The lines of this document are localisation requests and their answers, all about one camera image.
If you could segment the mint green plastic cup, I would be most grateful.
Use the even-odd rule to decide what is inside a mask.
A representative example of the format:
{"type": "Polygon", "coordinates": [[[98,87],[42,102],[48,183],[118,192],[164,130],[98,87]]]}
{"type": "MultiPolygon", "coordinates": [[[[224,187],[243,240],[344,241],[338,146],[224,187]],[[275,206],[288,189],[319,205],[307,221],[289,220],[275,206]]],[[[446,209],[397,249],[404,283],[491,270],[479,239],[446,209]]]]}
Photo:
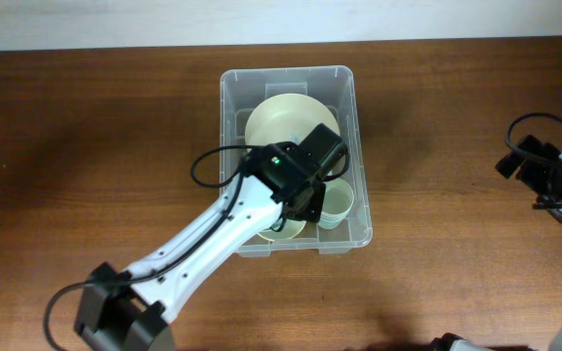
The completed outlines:
{"type": "Polygon", "coordinates": [[[334,229],[334,228],[338,227],[340,224],[341,224],[341,221],[337,222],[337,223],[324,223],[324,222],[321,222],[320,219],[317,222],[317,225],[319,227],[321,227],[323,229],[326,229],[326,230],[334,229]]]}

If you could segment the small white bowl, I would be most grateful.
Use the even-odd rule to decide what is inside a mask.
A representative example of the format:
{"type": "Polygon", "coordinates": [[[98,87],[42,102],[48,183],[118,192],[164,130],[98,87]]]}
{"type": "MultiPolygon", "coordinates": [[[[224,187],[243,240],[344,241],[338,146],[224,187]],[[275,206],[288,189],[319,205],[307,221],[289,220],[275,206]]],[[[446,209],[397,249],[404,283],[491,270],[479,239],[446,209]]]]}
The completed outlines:
{"type": "Polygon", "coordinates": [[[259,236],[271,242],[289,240],[300,234],[305,225],[305,221],[280,218],[271,227],[260,232],[259,236]]]}

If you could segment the cream plastic cup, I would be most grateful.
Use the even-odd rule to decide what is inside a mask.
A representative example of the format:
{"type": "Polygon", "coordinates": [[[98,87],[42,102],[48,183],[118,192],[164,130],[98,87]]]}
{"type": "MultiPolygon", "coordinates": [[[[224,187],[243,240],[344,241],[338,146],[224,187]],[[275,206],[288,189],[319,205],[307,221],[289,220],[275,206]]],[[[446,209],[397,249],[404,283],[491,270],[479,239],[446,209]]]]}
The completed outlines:
{"type": "Polygon", "coordinates": [[[354,191],[347,181],[337,178],[326,183],[322,210],[330,213],[351,210],[353,203],[354,191]]]}

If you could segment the grey plastic cup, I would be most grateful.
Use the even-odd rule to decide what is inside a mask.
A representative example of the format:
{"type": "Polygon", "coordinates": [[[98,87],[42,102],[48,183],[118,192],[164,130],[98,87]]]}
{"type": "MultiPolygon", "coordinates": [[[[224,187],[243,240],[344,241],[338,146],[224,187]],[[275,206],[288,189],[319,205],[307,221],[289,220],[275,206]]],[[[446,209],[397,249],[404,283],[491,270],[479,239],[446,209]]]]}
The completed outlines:
{"type": "Polygon", "coordinates": [[[322,210],[320,215],[320,221],[324,223],[337,223],[345,219],[350,212],[350,209],[346,209],[342,212],[326,212],[322,210]]]}

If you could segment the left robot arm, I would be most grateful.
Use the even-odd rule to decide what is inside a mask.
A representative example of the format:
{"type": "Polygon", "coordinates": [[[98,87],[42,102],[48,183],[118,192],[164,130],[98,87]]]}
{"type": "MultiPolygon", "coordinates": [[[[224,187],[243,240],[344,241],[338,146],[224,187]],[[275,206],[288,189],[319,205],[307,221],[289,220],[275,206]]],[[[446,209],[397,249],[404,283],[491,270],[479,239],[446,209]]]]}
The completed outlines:
{"type": "Polygon", "coordinates": [[[171,324],[196,289],[239,247],[288,220],[319,220],[331,171],[348,147],[323,124],[299,144],[246,145],[235,173],[204,213],[154,253],[89,277],[75,332],[94,350],[173,350],[171,324]]]}

